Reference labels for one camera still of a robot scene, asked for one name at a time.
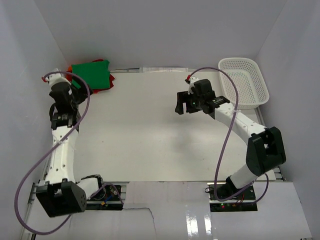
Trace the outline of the green t shirt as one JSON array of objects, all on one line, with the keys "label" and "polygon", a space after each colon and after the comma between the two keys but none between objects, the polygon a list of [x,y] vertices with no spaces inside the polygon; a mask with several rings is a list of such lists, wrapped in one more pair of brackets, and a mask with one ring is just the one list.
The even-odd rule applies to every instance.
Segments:
[{"label": "green t shirt", "polygon": [[92,90],[109,89],[110,71],[108,60],[92,61],[70,66],[71,72],[81,77]]}]

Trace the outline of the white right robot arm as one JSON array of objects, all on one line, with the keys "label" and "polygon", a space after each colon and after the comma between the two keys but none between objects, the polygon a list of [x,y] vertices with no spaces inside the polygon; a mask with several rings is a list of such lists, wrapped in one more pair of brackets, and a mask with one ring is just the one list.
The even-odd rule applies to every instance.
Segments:
[{"label": "white right robot arm", "polygon": [[267,128],[254,122],[236,110],[224,96],[216,96],[208,79],[191,77],[188,90],[177,93],[175,112],[203,113],[226,125],[228,132],[237,134],[246,144],[245,164],[228,176],[225,184],[209,189],[215,199],[228,201],[248,188],[257,178],[286,162],[281,131],[277,127]]}]

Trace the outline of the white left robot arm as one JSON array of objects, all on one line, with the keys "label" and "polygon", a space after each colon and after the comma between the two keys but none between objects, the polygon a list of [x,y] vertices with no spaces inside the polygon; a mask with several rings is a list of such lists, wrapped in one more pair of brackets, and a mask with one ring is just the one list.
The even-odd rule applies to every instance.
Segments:
[{"label": "white left robot arm", "polygon": [[51,86],[49,95],[55,103],[50,108],[53,145],[49,170],[44,183],[36,189],[36,197],[50,218],[82,213],[92,194],[100,192],[102,178],[99,174],[83,177],[76,182],[74,155],[80,120],[79,104],[86,98],[84,88],[76,89],[67,82]]}]

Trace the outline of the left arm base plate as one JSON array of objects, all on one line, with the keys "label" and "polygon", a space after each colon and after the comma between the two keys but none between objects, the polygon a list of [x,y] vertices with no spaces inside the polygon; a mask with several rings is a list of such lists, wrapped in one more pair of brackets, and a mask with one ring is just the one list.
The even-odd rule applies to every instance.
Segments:
[{"label": "left arm base plate", "polygon": [[126,185],[106,185],[96,196],[87,201],[88,211],[121,211],[126,198]]}]

